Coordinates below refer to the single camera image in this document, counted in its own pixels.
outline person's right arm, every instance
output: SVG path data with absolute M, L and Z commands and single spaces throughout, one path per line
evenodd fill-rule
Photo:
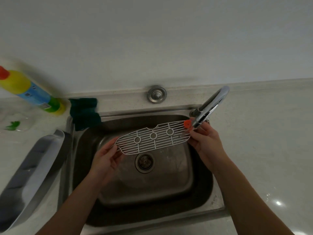
M 226 207 L 239 235 L 293 235 L 270 210 L 225 153 L 216 130 L 204 122 L 190 131 L 189 139 L 223 193 Z

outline white countertop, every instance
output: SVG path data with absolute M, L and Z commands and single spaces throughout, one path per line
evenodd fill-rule
M 200 87 L 173 89 L 167 99 L 153 105 L 144 93 L 106 94 L 96 96 L 98 111 L 120 111 L 204 103 L 218 89 Z M 27 108 L 18 99 L 2 100 L 14 107 Z M 218 130 L 229 157 L 246 175 L 268 206 L 295 234 L 311 235 L 313 189 L 313 84 L 308 82 L 271 82 L 267 85 L 231 85 L 231 92 L 210 119 Z M 35 124 L 16 134 L 22 143 L 5 142 L 0 137 L 0 189 L 13 176 L 35 142 L 55 129 L 65 130 L 69 109 L 62 116 L 51 116 L 40 110 Z M 59 177 L 36 209 L 23 224 L 7 231 L 10 234 L 35 234 L 56 212 Z M 143 234 L 236 234 L 230 217 L 184 227 L 164 228 Z

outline faucet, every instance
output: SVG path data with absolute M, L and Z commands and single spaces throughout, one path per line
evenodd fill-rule
M 229 86 L 223 86 L 213 94 L 202 106 L 190 112 L 190 116 L 195 119 L 192 121 L 192 126 L 198 128 L 209 115 L 218 107 L 218 105 L 225 99 L 229 92 Z

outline sink drain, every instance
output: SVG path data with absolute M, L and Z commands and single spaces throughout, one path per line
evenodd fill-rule
M 154 168 L 154 158 L 150 153 L 138 154 L 135 159 L 135 167 L 141 173 L 149 173 Z

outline yellow bottle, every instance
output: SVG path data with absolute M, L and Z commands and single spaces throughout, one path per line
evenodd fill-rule
M 49 113 L 61 115 L 65 111 L 65 106 L 59 99 L 49 95 L 21 72 L 7 71 L 0 66 L 0 86 Z

